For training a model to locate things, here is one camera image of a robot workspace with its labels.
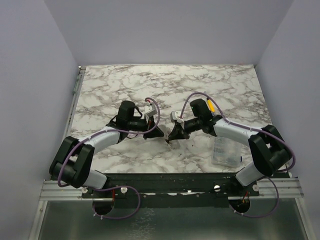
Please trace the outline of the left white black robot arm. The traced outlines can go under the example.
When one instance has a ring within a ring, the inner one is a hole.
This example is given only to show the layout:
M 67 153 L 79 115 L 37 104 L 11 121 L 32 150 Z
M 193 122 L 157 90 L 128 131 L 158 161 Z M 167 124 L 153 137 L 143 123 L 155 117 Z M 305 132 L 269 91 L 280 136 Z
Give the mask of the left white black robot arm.
M 89 187 L 97 196 L 106 197 L 111 190 L 108 177 L 92 170 L 95 154 L 121 143 L 129 135 L 143 139 L 163 138 L 159 128 L 160 108 L 157 102 L 147 97 L 147 105 L 141 112 L 132 101 L 120 104 L 117 115 L 101 130 L 82 138 L 67 136 L 61 143 L 49 168 L 50 175 L 57 179 L 59 187 Z

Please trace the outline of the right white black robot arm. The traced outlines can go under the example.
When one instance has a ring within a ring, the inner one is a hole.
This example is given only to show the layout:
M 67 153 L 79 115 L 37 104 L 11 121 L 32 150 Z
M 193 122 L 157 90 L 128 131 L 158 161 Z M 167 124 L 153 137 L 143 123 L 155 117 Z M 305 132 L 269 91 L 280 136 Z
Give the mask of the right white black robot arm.
M 201 98 L 193 100 L 190 106 L 194 118 L 189 120 L 183 119 L 181 111 L 171 112 L 170 118 L 174 127 L 167 142 L 187 140 L 191 133 L 201 130 L 208 135 L 227 138 L 249 147 L 252 163 L 236 173 L 235 180 L 229 184 L 230 191 L 236 196 L 246 192 L 251 183 L 272 176 L 293 157 L 273 125 L 255 129 L 228 122 L 222 115 L 212 113 Z

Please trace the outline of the clear plastic organizer box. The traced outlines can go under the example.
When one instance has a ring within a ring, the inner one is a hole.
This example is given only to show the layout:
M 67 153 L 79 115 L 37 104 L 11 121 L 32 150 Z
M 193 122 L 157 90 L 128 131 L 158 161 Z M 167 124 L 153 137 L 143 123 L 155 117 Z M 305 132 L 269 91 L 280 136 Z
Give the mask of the clear plastic organizer box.
M 226 137 L 215 137 L 212 145 L 211 163 L 237 168 L 241 164 L 241 144 Z

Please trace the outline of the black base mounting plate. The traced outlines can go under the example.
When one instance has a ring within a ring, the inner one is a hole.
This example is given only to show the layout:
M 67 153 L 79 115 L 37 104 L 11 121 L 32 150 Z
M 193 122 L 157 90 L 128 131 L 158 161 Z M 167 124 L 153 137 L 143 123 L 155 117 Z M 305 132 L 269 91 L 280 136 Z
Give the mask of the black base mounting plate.
M 233 173 L 110 173 L 103 188 L 126 193 L 89 190 L 83 198 L 106 206 L 115 196 L 116 208 L 227 208 L 230 199 L 259 196 L 254 185 L 241 186 Z

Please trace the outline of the yellow handled screwdriver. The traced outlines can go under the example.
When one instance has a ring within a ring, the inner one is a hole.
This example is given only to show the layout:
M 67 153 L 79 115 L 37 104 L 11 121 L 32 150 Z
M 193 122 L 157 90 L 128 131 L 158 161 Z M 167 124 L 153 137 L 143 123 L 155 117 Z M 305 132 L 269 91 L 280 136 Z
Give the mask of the yellow handled screwdriver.
M 212 102 L 208 97 L 206 98 L 206 102 L 207 102 L 207 105 L 208 105 L 209 110 L 210 110 L 212 113 L 215 113 L 215 107 L 214 107 L 213 102 Z

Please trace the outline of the aluminium frame rail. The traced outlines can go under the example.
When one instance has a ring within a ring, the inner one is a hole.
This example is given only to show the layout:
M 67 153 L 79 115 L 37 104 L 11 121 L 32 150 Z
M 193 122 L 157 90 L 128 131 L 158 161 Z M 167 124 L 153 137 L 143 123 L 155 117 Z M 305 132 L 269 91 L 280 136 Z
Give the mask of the aluminium frame rail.
M 80 189 L 72 186 L 59 187 L 57 181 L 45 180 L 40 191 L 40 201 L 78 201 L 82 199 Z

